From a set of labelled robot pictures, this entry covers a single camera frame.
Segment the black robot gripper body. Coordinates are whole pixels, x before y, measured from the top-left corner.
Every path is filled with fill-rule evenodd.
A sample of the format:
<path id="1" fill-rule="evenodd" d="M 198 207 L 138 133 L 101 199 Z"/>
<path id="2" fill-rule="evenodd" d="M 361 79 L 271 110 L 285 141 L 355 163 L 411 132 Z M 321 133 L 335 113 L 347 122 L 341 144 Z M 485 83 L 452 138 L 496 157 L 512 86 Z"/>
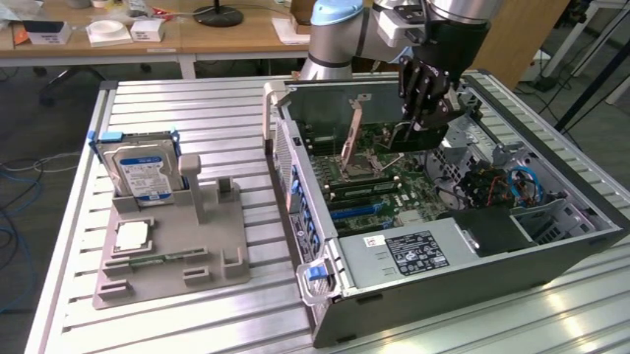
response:
<path id="1" fill-rule="evenodd" d="M 491 24 L 464 24 L 449 20 L 428 21 L 423 28 L 408 30 L 415 47 L 413 58 L 451 77 L 471 66 Z"/>

